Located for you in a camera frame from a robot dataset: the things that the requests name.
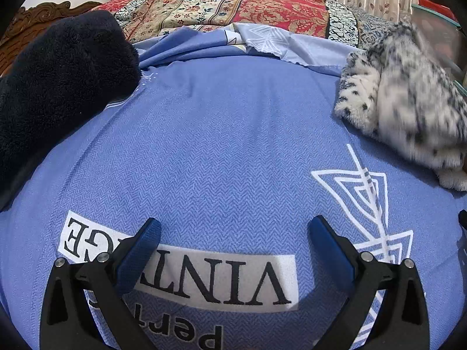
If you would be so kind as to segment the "carved wooden headboard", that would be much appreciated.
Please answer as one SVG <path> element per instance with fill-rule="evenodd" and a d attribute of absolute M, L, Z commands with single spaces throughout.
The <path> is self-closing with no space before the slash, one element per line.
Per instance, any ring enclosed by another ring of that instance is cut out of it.
<path fill-rule="evenodd" d="M 1 75 L 7 74 L 19 53 L 41 32 L 63 18 L 76 17 L 100 5 L 100 2 L 84 2 L 71 8 L 69 1 L 42 2 L 26 9 L 21 7 L 1 37 Z"/>

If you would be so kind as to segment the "white spotted fleece garment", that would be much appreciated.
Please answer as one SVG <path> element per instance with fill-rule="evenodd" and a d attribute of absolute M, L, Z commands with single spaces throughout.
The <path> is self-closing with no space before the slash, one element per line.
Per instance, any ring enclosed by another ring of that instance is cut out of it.
<path fill-rule="evenodd" d="M 413 24 L 395 24 L 342 70 L 335 115 L 466 191 L 466 100 Z"/>

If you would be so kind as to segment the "blue printed bed sheet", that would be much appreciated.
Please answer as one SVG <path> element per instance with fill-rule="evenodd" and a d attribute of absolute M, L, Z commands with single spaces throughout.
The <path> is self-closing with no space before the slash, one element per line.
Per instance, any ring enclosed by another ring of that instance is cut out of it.
<path fill-rule="evenodd" d="M 148 218 L 161 243 L 124 300 L 160 349 L 311 349 L 346 297 L 307 225 L 416 263 L 430 346 L 466 309 L 466 196 L 334 116 L 346 45 L 183 28 L 137 46 L 142 80 L 45 157 L 1 214 L 1 305 L 33 349 L 54 260 Z"/>

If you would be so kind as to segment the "black fluffy garment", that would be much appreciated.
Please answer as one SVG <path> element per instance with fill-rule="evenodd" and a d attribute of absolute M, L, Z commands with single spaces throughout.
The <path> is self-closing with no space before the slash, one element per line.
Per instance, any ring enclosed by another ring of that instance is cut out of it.
<path fill-rule="evenodd" d="M 138 53 L 109 11 L 62 19 L 35 38 L 1 78 L 1 206 L 52 148 L 140 78 Z"/>

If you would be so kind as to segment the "grey plastic storage box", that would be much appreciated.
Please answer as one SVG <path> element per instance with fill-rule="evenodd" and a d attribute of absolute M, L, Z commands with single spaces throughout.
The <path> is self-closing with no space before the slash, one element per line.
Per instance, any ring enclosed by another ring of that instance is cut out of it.
<path fill-rule="evenodd" d="M 456 21 L 427 7 L 412 5 L 412 22 L 423 33 L 463 97 L 466 97 L 466 35 Z"/>

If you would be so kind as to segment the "red floral patchwork quilt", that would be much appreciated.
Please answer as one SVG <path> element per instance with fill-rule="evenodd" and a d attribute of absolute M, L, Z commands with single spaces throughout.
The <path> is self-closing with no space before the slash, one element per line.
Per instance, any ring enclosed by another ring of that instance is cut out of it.
<path fill-rule="evenodd" d="M 209 32 L 241 22 L 367 49 L 394 26 L 335 0 L 112 0 L 99 8 L 113 14 L 133 43 L 181 27 Z"/>

